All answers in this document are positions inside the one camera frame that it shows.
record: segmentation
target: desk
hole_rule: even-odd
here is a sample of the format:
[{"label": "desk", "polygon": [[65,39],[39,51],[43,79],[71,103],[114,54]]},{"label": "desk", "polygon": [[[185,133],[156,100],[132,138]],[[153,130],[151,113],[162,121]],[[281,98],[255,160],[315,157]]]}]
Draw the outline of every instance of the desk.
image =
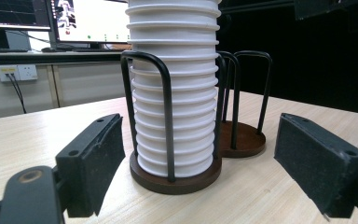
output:
[{"label": "desk", "polygon": [[96,63],[120,61],[121,52],[0,53],[3,64]]},{"label": "desk", "polygon": [[[255,126],[261,100],[259,95],[242,92],[239,121]],[[125,99],[118,98],[0,119],[0,200],[12,175],[36,165],[54,166],[55,155],[92,121],[119,113],[124,117],[127,157],[106,194],[101,214],[66,219],[67,223],[328,223],[273,159],[282,112],[311,119],[358,147],[358,114],[270,97],[263,129],[267,143],[262,154],[223,159],[221,175],[206,189],[162,195],[144,189],[131,177],[130,125]],[[357,224],[358,210],[350,220],[331,219],[330,223]]]}]

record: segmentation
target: wooden table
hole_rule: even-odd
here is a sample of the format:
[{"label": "wooden table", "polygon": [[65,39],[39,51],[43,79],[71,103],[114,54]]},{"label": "wooden table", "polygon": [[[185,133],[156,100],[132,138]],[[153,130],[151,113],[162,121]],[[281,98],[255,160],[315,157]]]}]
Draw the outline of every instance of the wooden table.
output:
[{"label": "wooden table", "polygon": [[[257,124],[261,99],[241,93],[240,122]],[[106,194],[101,214],[67,218],[67,223],[328,223],[273,159],[282,112],[311,119],[358,147],[358,114],[270,97],[263,129],[267,144],[262,154],[223,159],[221,175],[206,189],[162,195],[144,189],[131,177],[130,125],[125,99],[119,98],[0,119],[0,200],[12,175],[36,165],[53,167],[55,155],[92,121],[119,113],[124,117],[127,157]],[[358,223],[358,210],[352,219],[331,219],[331,223]]]}]

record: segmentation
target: brown wooden base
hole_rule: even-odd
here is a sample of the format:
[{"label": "brown wooden base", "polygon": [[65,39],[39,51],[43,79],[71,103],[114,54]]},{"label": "brown wooden base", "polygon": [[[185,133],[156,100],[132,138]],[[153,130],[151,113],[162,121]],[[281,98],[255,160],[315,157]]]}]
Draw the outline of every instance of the brown wooden base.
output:
[{"label": "brown wooden base", "polygon": [[205,189],[219,177],[222,169],[222,159],[213,160],[212,165],[202,174],[185,178],[176,178],[175,182],[169,182],[166,177],[151,175],[144,171],[138,164],[135,153],[130,157],[131,175],[138,184],[162,194],[188,194]]},{"label": "brown wooden base", "polygon": [[254,156],[263,151],[266,145],[266,136],[257,134],[257,129],[243,123],[238,123],[237,148],[231,148],[232,122],[221,123],[220,155],[225,158],[245,158]]}]

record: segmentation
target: stack of white paper cups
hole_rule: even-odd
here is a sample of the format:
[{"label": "stack of white paper cups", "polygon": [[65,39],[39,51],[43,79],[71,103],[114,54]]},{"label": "stack of white paper cups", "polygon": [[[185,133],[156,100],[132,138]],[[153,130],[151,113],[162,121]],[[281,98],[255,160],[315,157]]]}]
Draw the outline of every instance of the stack of white paper cups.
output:
[{"label": "stack of white paper cups", "polygon": [[[213,161],[218,0],[129,0],[126,13],[132,49],[158,56],[171,74],[175,176],[201,174]],[[138,163],[167,176],[160,74],[137,60],[131,71]]]}]

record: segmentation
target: monitor screen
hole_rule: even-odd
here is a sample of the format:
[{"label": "monitor screen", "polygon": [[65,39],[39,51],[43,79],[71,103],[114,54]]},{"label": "monitor screen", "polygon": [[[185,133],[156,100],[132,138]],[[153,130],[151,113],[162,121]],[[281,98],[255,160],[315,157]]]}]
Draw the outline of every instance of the monitor screen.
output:
[{"label": "monitor screen", "polygon": [[50,0],[57,43],[127,43],[126,2]]},{"label": "monitor screen", "polygon": [[0,29],[49,31],[48,0],[0,0]]}]

